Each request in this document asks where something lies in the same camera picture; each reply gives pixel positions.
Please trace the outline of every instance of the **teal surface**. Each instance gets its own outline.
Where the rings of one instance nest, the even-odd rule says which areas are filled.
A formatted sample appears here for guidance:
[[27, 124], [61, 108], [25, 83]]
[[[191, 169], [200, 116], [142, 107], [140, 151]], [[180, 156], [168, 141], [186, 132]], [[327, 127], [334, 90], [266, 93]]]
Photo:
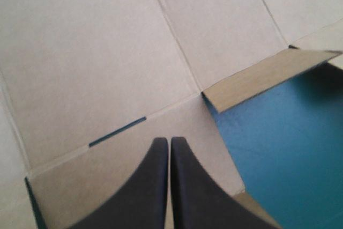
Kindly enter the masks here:
[[328, 64], [222, 114], [247, 191], [283, 228], [343, 228], [343, 72]]

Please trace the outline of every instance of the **cardboard flap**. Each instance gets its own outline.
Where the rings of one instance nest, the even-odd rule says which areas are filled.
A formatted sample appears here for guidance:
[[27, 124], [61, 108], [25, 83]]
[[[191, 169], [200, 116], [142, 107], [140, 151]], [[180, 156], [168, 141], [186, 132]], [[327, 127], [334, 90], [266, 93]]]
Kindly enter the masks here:
[[341, 52], [285, 49], [204, 90], [218, 112], [223, 112]]

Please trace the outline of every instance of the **black object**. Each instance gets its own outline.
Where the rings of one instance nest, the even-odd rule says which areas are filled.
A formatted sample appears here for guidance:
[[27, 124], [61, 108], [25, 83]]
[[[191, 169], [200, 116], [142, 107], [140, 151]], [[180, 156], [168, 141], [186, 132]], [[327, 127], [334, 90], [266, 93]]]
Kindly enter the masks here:
[[168, 185], [168, 142], [154, 139], [129, 180], [107, 202], [71, 229], [163, 229]]
[[38, 229], [47, 229], [47, 225], [46, 225], [46, 223], [44, 221], [42, 212], [39, 209], [37, 200], [34, 197], [31, 185], [30, 185], [27, 177], [24, 178], [24, 182], [25, 182], [25, 186], [26, 186], [26, 189], [27, 189], [28, 196], [30, 197], [31, 207], [32, 207], [32, 210], [33, 210], [33, 214], [34, 214], [34, 218], [35, 218], [35, 221], [36, 221], [37, 228]]
[[228, 196], [203, 169], [185, 138], [171, 139], [175, 229], [275, 229]]

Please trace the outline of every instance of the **crease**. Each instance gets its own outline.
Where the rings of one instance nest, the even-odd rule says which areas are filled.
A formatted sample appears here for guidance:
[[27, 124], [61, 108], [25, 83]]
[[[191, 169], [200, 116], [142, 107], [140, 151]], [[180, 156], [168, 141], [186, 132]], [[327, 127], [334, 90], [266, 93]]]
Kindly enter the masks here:
[[184, 66], [186, 66], [186, 69], [188, 70], [188, 72], [190, 73], [191, 77], [192, 77], [192, 80], [193, 82], [195, 83], [195, 85], [197, 86], [197, 90], [199, 92], [201, 92], [203, 90], [203, 86], [201, 85], [201, 82], [199, 81], [199, 79], [197, 78], [196, 76], [196, 73], [193, 71], [192, 69], [192, 66], [187, 58], [187, 55], [180, 43], [180, 40], [178, 39], [177, 35], [176, 35], [176, 32], [172, 26], [172, 21], [169, 19], [169, 15], [167, 13], [167, 10], [166, 10], [166, 2], [165, 0], [157, 0], [159, 6], [160, 6], [160, 9], [161, 9], [161, 12], [162, 12], [162, 15], [166, 21], [166, 24], [169, 28], [169, 31], [174, 39], [174, 41], [176, 42], [176, 45], [179, 49], [179, 51], [181, 52], [181, 55], [182, 55], [182, 61], [184, 63]]
[[28, 173], [32, 166], [31, 166], [30, 160], [28, 158], [28, 154], [27, 154], [27, 150], [26, 150], [26, 147], [25, 147], [25, 144], [23, 141], [23, 137], [22, 137], [20, 130], [17, 127], [17, 124], [13, 118], [14, 108], [12, 106], [12, 99], [11, 99], [10, 94], [8, 92], [6, 80], [5, 80], [4, 75], [1, 71], [0, 71], [0, 90], [2, 91], [2, 95], [4, 97], [3, 107], [4, 107], [4, 112], [5, 112], [5, 115], [7, 118], [7, 122], [11, 128], [13, 135], [14, 135], [15, 141], [17, 143], [17, 146], [18, 146], [18, 149], [20, 152], [20, 156], [23, 159], [23, 163], [25, 166], [26, 173]]
[[283, 33], [282, 33], [282, 31], [281, 31], [281, 28], [279, 27], [278, 23], [276, 22], [275, 18], [273, 17], [273, 14], [272, 14], [272, 12], [270, 11], [270, 9], [269, 9], [269, 7], [268, 7], [266, 1], [265, 1], [265, 0], [261, 0], [261, 1], [262, 1], [262, 3], [263, 3], [264, 7], [266, 8], [266, 10], [267, 10], [269, 16], [270, 16], [271, 19], [273, 20], [273, 23], [274, 23], [274, 25], [275, 25], [275, 27], [276, 27], [276, 29], [277, 29], [279, 35], [280, 35], [281, 38], [283, 39], [284, 43], [288, 46], [289, 43], [287, 42], [285, 36], [283, 35]]

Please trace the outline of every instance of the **cardboard box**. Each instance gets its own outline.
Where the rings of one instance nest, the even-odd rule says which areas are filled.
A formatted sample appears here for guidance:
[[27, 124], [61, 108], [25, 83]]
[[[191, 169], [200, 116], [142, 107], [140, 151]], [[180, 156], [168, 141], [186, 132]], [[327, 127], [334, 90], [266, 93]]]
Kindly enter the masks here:
[[224, 110], [337, 56], [321, 50], [342, 50], [323, 43], [340, 33], [320, 29], [343, 17], [341, 2], [0, 0], [0, 133], [11, 157], [1, 187], [27, 173], [49, 228], [61, 228], [113, 194], [153, 137], [185, 136], [216, 182], [241, 193], [200, 93]]

